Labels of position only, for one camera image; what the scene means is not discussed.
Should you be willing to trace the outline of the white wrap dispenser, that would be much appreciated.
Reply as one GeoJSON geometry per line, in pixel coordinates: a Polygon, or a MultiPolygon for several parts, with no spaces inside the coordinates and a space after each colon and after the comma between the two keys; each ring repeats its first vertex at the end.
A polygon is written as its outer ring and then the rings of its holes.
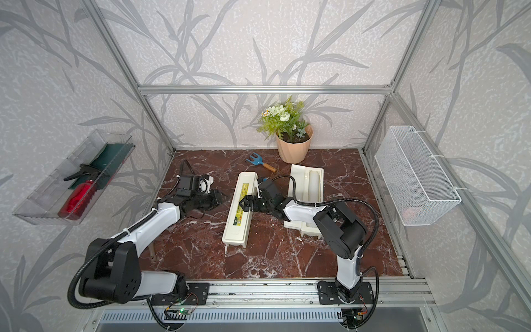
{"type": "MultiPolygon", "coordinates": [[[[314,170],[319,172],[319,202],[324,201],[324,170],[316,167],[305,167],[301,165],[291,165],[290,175],[295,179],[296,191],[295,196],[300,201],[307,201],[308,199],[308,173],[314,170]]],[[[299,230],[301,235],[308,235],[311,237],[322,237],[319,228],[315,224],[309,224],[305,221],[285,221],[283,223],[285,228],[299,230]]]]}
{"type": "Polygon", "coordinates": [[[257,195],[257,179],[256,172],[242,172],[238,176],[222,236],[226,245],[247,247],[253,212],[246,212],[239,203],[247,195],[257,195]]]}

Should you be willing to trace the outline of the plastic wrap roll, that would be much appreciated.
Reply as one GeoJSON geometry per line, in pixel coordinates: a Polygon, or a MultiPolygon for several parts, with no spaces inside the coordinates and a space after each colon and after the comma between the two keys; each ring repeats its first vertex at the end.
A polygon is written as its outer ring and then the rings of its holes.
{"type": "Polygon", "coordinates": [[[311,170],[308,173],[308,202],[319,202],[319,172],[311,170]]]}

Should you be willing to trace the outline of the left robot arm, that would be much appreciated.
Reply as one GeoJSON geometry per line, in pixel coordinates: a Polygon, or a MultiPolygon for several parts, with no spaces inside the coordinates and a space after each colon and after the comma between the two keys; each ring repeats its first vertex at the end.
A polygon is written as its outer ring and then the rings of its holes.
{"type": "Polygon", "coordinates": [[[190,212],[207,212],[221,205],[223,195],[213,183],[209,174],[180,174],[170,192],[157,199],[140,221],[113,237],[92,241],[67,290],[69,304],[92,309],[157,294],[185,299],[189,288],[183,274],[142,271],[139,258],[162,232],[190,212]]]}

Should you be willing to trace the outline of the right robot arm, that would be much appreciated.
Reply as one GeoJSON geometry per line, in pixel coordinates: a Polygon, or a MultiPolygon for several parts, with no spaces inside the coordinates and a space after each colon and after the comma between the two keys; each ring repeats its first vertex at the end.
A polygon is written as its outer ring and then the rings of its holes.
{"type": "Polygon", "coordinates": [[[362,286],[361,259],[380,226],[378,212],[370,203],[359,199],[341,198],[311,203],[299,200],[294,194],[284,196],[275,184],[280,178],[259,181],[258,193],[244,196],[239,201],[239,207],[245,212],[266,213],[283,221],[304,221],[316,225],[337,256],[335,287],[339,300],[351,304],[358,299],[362,286]],[[348,203],[358,203],[372,212],[374,227],[371,232],[347,206],[348,203]]]}

